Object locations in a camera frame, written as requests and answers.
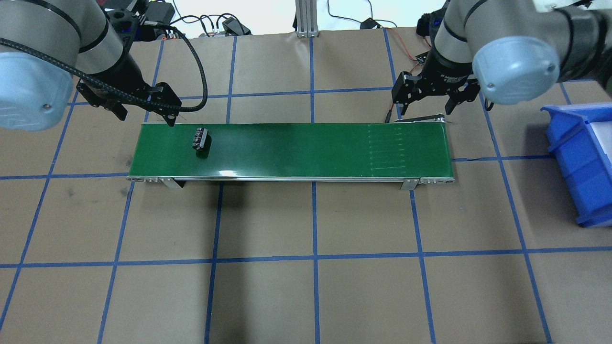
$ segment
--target green conveyor belt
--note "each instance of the green conveyor belt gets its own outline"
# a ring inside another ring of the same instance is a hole
[[[210,148],[191,147],[196,128]],[[452,179],[444,123],[144,123],[129,179],[400,181]]]

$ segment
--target blue storage bin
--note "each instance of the blue storage bin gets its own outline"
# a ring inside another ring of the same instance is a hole
[[[557,158],[580,214],[576,221],[585,227],[612,226],[612,163],[605,152],[612,140],[612,126],[607,127],[612,124],[612,103],[546,106],[542,110],[551,116],[546,131],[548,151]],[[603,145],[595,126],[598,133],[609,135]]]

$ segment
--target black cable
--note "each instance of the black cable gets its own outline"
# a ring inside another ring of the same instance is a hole
[[[19,51],[22,51],[24,53],[30,54],[34,57],[37,57],[43,61],[49,62],[50,64],[55,65],[56,67],[59,67],[63,70],[65,70],[66,72],[83,79],[84,81],[87,81],[88,83],[102,89],[103,91],[112,93],[118,97],[120,97],[123,100],[127,100],[130,103],[134,104],[134,105],[138,105],[139,107],[156,107],[159,110],[162,109],[166,109],[166,110],[173,110],[173,111],[179,111],[179,112],[196,112],[201,110],[202,108],[204,108],[204,106],[206,105],[206,101],[208,100],[208,86],[206,84],[206,76],[204,74],[204,67],[202,66],[202,62],[200,61],[200,57],[198,57],[198,53],[195,51],[193,45],[189,42],[189,39],[187,39],[187,37],[181,32],[179,31],[177,28],[175,28],[174,26],[170,26],[170,25],[165,25],[165,24],[158,24],[156,25],[157,28],[162,28],[162,29],[168,29],[168,30],[172,30],[174,31],[176,34],[179,35],[179,37],[181,37],[181,39],[183,41],[185,41],[185,43],[187,44],[187,46],[189,47],[189,50],[192,52],[193,57],[195,58],[196,64],[198,65],[198,69],[200,70],[200,76],[202,77],[202,87],[203,87],[203,91],[202,91],[202,101],[200,101],[199,104],[197,104],[194,107],[181,107],[181,106],[177,106],[177,105],[169,105],[169,104],[164,104],[164,103],[158,103],[158,102],[151,102],[149,100],[146,99],[141,99],[138,97],[135,97],[134,95],[131,95],[125,91],[122,91],[118,88],[115,88],[114,86],[109,85],[108,83],[105,83],[104,81],[98,79],[98,78],[94,78],[92,76],[90,76],[89,74],[86,74],[85,72],[78,70],[74,67],[72,67],[71,65],[68,65],[56,58],[53,58],[45,53],[42,53],[41,51],[38,51],[36,49],[32,49],[30,47],[27,47],[26,45],[14,42],[12,40],[8,40],[8,39],[4,39],[2,37],[0,37],[0,45],[4,45],[6,47],[9,48],[13,48]]]
[[[196,18],[197,20],[194,20],[194,21],[185,21],[186,18]],[[208,30],[206,30],[206,25],[204,25],[204,22],[202,21],[202,17],[197,17],[197,16],[194,16],[194,15],[186,15],[184,17],[178,18],[177,20],[171,21],[170,25],[176,24],[176,23],[178,23],[181,20],[184,21],[186,24],[193,24],[193,23],[199,22],[200,25],[202,26],[202,30],[204,30],[204,33],[206,34],[206,37],[210,37],[211,36],[211,35],[208,34]]]
[[[178,8],[178,6],[176,5],[176,2],[174,2],[174,0],[172,0],[172,5],[174,6],[174,9],[176,10],[176,14],[178,14],[178,15],[179,15],[179,19],[180,19],[180,18],[183,18],[183,16],[182,16],[182,15],[181,15],[181,13],[179,12],[179,8]]]
[[[219,17],[217,18],[217,29],[219,29],[219,20],[221,19],[221,17],[225,18],[225,16],[227,15],[234,17],[234,19],[238,22],[238,25],[240,26],[240,30],[242,30],[242,35],[244,36],[245,32],[244,32],[244,27],[242,26],[242,23],[240,22],[240,20],[238,20],[238,17],[233,15],[232,13],[224,13],[224,14],[219,15]]]
[[[344,19],[344,20],[352,20],[355,23],[361,24],[361,22],[359,20],[357,20],[357,19],[341,17],[339,15],[333,15],[332,12],[329,10],[329,0],[327,0],[327,13],[329,14],[330,17],[334,17],[334,18],[338,18],[338,19]]]
[[[493,110],[493,106],[494,105],[495,105],[495,103],[489,102],[488,99],[485,99],[485,110],[487,110],[487,111]]]
[[[374,10],[372,9],[372,3],[370,0],[366,0],[370,4],[370,18],[374,18]]]
[[[397,24],[395,24],[393,21],[390,21],[390,20],[374,19],[374,21],[386,21],[387,23],[393,24],[396,28],[398,27]]]

